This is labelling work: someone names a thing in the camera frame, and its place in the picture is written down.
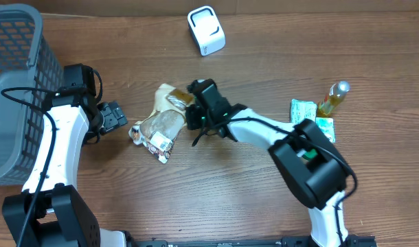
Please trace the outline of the clear plastic snack bag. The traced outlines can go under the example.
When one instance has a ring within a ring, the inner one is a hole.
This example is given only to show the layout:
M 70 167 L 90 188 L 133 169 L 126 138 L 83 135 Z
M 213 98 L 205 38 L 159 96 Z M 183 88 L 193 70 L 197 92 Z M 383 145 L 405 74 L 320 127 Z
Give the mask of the clear plastic snack bag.
M 135 145 L 144 146 L 155 158 L 168 162 L 174 142 L 187 125 L 185 111 L 194 97 L 169 84 L 162 84 L 155 92 L 154 108 L 149 117 L 136 122 L 128 131 Z

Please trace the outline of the small teal packet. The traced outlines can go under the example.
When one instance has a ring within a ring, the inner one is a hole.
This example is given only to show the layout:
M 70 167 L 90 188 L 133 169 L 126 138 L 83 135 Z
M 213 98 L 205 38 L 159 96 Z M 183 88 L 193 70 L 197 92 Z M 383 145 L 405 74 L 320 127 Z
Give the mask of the small teal packet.
M 305 119 L 315 121 L 317 115 L 317 105 L 314 102 L 291 100 L 291 123 L 299 124 Z

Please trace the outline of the green lid glass jar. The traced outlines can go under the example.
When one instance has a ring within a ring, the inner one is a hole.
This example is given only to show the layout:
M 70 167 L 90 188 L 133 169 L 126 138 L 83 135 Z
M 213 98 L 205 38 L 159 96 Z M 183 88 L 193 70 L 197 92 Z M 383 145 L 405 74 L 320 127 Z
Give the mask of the green lid glass jar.
M 302 150 L 297 155 L 298 157 L 304 159 L 305 161 L 311 161 L 317 156 L 317 151 L 316 150 L 309 150 L 309 151 Z

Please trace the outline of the green white tissue pack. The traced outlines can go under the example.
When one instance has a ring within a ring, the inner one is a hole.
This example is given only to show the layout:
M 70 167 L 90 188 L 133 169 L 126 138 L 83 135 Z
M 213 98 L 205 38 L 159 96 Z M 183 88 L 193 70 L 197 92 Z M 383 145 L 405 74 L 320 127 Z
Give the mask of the green white tissue pack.
M 325 136 L 329 139 L 331 143 L 336 142 L 333 118 L 317 117 L 315 119 L 315 123 L 318 125 L 318 127 L 321 129 L 321 131 L 325 134 Z

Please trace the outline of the yellow dish soap bottle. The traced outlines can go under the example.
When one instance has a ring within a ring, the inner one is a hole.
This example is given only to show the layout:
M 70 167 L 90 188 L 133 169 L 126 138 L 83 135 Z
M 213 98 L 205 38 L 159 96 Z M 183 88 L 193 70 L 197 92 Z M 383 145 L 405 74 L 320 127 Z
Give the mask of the yellow dish soap bottle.
M 350 84 L 347 81 L 340 81 L 333 84 L 325 98 L 317 104 L 317 116 L 331 116 L 333 110 L 340 105 L 349 91 Z

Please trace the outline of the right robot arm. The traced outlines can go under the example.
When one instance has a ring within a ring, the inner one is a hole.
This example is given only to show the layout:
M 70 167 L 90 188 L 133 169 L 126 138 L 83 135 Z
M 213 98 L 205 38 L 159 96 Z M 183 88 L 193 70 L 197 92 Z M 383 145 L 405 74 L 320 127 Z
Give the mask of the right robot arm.
M 218 135 L 266 150 L 291 193 L 308 208 L 311 246 L 348 246 L 343 223 L 346 180 L 355 173 L 310 119 L 299 124 L 263 117 L 242 104 L 231 105 L 212 79 L 195 80 L 187 90 L 188 129 Z

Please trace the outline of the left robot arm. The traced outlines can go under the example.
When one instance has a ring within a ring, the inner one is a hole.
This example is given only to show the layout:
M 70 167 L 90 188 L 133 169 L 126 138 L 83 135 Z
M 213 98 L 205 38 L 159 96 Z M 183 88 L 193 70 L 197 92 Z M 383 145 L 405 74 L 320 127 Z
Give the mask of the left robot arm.
M 22 192 L 3 201 L 4 220 L 17 246 L 131 246 L 124 231 L 100 228 L 77 190 L 82 147 L 128 120 L 116 101 L 102 102 L 98 71 L 73 64 L 63 76 L 59 89 L 44 91 L 38 155 Z

